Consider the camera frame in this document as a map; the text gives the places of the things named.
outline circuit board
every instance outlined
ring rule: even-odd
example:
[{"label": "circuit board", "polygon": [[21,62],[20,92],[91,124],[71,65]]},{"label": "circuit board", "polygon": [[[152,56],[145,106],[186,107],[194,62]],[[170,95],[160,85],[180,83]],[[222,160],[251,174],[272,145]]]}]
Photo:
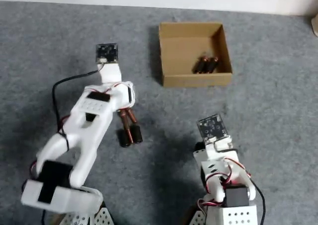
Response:
[{"label": "circuit board", "polygon": [[96,46],[96,63],[110,64],[118,62],[117,44],[99,44]]},{"label": "circuit board", "polygon": [[219,114],[204,118],[198,121],[197,125],[205,142],[214,142],[228,136],[228,132]]}]

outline white bracket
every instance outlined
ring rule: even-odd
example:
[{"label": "white bracket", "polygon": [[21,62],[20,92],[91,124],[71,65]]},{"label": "white bracket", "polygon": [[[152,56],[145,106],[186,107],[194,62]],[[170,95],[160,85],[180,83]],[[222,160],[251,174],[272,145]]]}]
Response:
[{"label": "white bracket", "polygon": [[202,169],[205,174],[205,179],[213,173],[221,172],[229,173],[229,168],[223,160],[209,160],[201,162]]},{"label": "white bracket", "polygon": [[21,197],[21,203],[45,209],[58,214],[97,213],[103,202],[103,195],[97,189],[82,186],[80,190],[57,186],[50,204],[39,202],[43,183],[28,179]]},{"label": "white bracket", "polygon": [[208,207],[206,225],[257,225],[256,205],[244,207]]},{"label": "white bracket", "polygon": [[205,149],[195,151],[193,156],[199,168],[201,167],[201,162],[208,160],[208,154]]}]

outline perforated metal plate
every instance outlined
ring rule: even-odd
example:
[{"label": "perforated metal plate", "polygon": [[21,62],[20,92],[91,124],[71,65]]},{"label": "perforated metal plate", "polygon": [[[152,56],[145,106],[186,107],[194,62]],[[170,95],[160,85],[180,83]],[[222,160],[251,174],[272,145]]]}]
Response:
[{"label": "perforated metal plate", "polygon": [[194,214],[189,225],[205,225],[205,216],[204,216],[203,212],[197,211]]},{"label": "perforated metal plate", "polygon": [[66,214],[60,225],[87,225],[88,216],[83,214]]},{"label": "perforated metal plate", "polygon": [[95,225],[114,225],[113,219],[107,208],[99,210],[95,217]]}]

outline red wire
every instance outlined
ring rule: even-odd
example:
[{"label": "red wire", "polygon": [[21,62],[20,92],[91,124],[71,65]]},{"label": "red wire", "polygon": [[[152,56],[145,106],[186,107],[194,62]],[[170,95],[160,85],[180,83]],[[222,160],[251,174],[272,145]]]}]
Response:
[{"label": "red wire", "polygon": [[222,203],[205,202],[202,203],[203,206],[220,206]]},{"label": "red wire", "polygon": [[229,176],[228,176],[227,174],[223,173],[223,172],[216,172],[216,173],[210,174],[210,175],[206,178],[206,180],[205,180],[205,188],[206,188],[206,190],[208,191],[208,193],[210,193],[209,186],[208,186],[208,180],[209,180],[211,177],[213,177],[213,176],[215,176],[215,175],[218,175],[218,174],[227,176],[227,179],[229,178]]},{"label": "red wire", "polygon": [[252,175],[246,170],[245,166],[244,166],[243,164],[241,164],[240,162],[238,162],[238,161],[236,161],[236,160],[234,160],[234,159],[231,159],[231,158],[229,158],[229,157],[225,157],[224,159],[228,159],[228,160],[232,161],[233,163],[237,164],[239,167],[241,167],[242,169],[244,169],[244,170],[246,171],[246,173],[247,173],[247,175],[248,175],[249,177],[252,176]]},{"label": "red wire", "polygon": [[37,162],[37,160],[34,160],[34,161],[31,163],[30,168],[29,168],[29,172],[30,172],[30,177],[31,177],[31,178],[33,178],[32,171],[33,171],[34,166],[36,165],[36,162]]},{"label": "red wire", "polygon": [[60,119],[60,128],[64,125],[64,121],[67,119],[67,118],[69,118],[70,117],[70,115],[66,115],[66,116],[64,116],[64,117],[62,117],[61,119]]},{"label": "red wire", "polygon": [[117,87],[120,84],[122,84],[122,82],[119,82],[119,83],[115,84],[113,87]]},{"label": "red wire", "polygon": [[225,175],[225,176],[227,176],[227,179],[224,181],[224,184],[227,184],[227,183],[229,183],[230,182],[230,180],[231,180],[231,175],[232,175],[232,168],[229,166],[229,170],[230,170],[230,173],[229,174],[225,174],[225,173],[223,173],[223,172],[216,172],[216,173],[213,173],[213,174],[210,174],[208,177],[207,177],[207,179],[205,180],[205,187],[206,187],[206,190],[208,191],[208,193],[210,193],[210,190],[209,190],[209,186],[208,186],[208,180],[211,178],[211,177],[213,177],[213,176],[215,176],[215,175],[218,175],[218,174],[221,174],[221,175]]},{"label": "red wire", "polygon": [[95,88],[87,88],[87,89],[85,89],[85,91],[86,90],[90,90],[90,91],[94,91],[94,92],[100,92],[100,91],[96,90]]}]

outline open cardboard box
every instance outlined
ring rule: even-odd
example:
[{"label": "open cardboard box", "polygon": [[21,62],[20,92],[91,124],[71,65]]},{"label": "open cardboard box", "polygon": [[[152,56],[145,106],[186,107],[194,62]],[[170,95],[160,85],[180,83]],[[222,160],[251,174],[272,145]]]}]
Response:
[{"label": "open cardboard box", "polygon": [[[159,28],[164,87],[227,85],[232,66],[221,23],[161,23]],[[212,74],[192,72],[204,53],[219,58]]]}]

